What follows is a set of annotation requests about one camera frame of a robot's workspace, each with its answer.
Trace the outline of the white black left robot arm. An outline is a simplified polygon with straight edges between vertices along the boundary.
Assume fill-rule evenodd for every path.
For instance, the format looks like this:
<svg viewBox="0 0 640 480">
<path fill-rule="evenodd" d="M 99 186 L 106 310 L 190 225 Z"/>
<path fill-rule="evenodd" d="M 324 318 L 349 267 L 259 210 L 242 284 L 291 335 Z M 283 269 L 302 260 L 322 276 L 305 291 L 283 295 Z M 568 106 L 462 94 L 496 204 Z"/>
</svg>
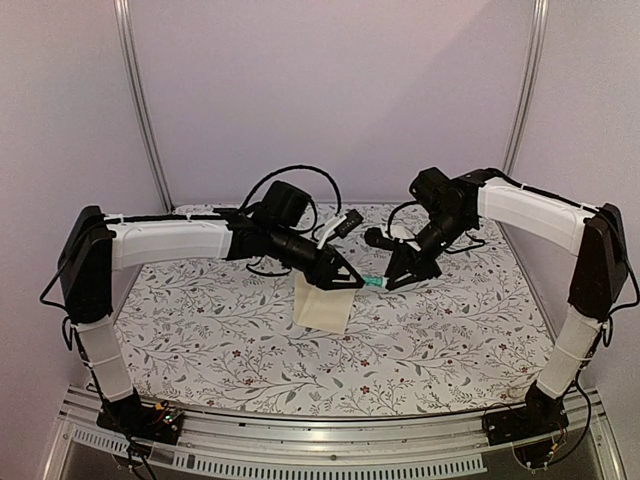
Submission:
<svg viewBox="0 0 640 480">
<path fill-rule="evenodd" d="M 214 214 L 108 216 L 97 206 L 81 211 L 52 281 L 61 286 L 59 307 L 75 330 L 84 363 L 112 402 L 109 415 L 126 433 L 141 433 L 149 415 L 131 398 L 134 387 L 115 335 L 113 272 L 183 259 L 270 257 L 300 272 L 313 291 L 362 288 L 363 278 L 330 243 L 346 237 L 362 216 L 338 212 L 310 239 L 296 227 L 311 202 L 308 193 L 276 181 L 261 201 Z"/>
</svg>

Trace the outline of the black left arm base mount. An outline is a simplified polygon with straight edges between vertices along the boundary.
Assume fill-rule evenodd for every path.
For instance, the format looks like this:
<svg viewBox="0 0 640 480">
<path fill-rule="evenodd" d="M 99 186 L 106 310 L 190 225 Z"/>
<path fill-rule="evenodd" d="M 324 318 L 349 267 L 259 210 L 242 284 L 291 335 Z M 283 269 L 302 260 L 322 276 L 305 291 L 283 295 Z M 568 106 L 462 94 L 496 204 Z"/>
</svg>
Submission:
<svg viewBox="0 0 640 480">
<path fill-rule="evenodd" d="M 146 405 L 136 390 L 122 400 L 105 400 L 97 418 L 103 429 L 169 445 L 178 443 L 183 422 L 181 409 L 168 401 Z"/>
</svg>

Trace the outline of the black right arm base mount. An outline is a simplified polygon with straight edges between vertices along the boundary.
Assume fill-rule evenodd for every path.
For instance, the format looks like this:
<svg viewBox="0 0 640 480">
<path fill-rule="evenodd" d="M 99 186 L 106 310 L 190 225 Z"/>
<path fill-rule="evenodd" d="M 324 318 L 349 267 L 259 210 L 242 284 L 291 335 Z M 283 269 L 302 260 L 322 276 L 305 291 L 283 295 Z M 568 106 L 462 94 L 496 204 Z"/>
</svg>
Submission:
<svg viewBox="0 0 640 480">
<path fill-rule="evenodd" d="M 482 417 L 489 445 L 523 441 L 512 451 L 516 461 L 530 470 L 547 468 L 568 438 L 562 398 L 552 399 L 533 385 L 523 406 L 499 406 L 503 409 L 486 410 Z"/>
</svg>

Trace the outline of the cream paper envelope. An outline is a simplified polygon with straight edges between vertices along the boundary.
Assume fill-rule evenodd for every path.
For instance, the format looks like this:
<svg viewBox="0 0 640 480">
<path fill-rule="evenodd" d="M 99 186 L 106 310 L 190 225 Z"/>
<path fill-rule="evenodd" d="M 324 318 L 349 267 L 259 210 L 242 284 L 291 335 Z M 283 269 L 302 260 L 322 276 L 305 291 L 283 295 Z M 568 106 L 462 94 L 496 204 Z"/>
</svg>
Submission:
<svg viewBox="0 0 640 480">
<path fill-rule="evenodd" d="M 297 273 L 294 286 L 293 321 L 296 325 L 328 333 L 344 334 L 355 290 L 325 291 L 309 284 Z"/>
</svg>

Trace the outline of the green white glue stick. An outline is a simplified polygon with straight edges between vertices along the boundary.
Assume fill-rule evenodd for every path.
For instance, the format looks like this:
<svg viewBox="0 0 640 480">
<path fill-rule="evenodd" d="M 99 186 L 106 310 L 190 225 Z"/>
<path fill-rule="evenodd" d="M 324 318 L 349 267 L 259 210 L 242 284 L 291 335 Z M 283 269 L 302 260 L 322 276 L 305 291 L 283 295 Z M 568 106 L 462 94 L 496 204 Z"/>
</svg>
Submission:
<svg viewBox="0 0 640 480">
<path fill-rule="evenodd" d="M 364 275 L 362 277 L 365 286 L 384 288 L 386 286 L 386 278 L 383 276 L 369 276 Z"/>
</svg>

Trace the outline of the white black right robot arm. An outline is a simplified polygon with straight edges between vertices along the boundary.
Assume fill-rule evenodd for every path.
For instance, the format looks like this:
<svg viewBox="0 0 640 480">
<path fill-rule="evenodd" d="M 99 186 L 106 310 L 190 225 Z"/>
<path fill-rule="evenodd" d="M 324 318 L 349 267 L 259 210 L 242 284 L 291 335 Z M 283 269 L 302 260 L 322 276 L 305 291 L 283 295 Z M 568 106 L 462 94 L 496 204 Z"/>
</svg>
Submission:
<svg viewBox="0 0 640 480">
<path fill-rule="evenodd" d="M 537 436 L 556 417 L 555 404 L 575 384 L 592 354 L 607 344 L 618 298 L 634 272 L 619 209 L 564 199 L 521 184 L 502 171 L 478 169 L 450 178 L 437 168 L 419 172 L 408 188 L 428 220 L 418 231 L 388 223 L 382 240 L 392 252 L 386 286 L 418 288 L 420 307 L 401 317 L 412 346 L 405 364 L 439 368 L 443 376 L 468 370 L 489 382 L 495 398 L 524 401 L 517 427 Z M 482 289 L 468 304 L 456 295 L 436 298 L 438 260 L 463 234 L 497 222 L 553 244 L 571 256 L 567 304 L 553 348 L 539 364 L 533 344 L 506 314 L 518 309 L 519 289 L 496 260 L 480 271 Z"/>
</svg>

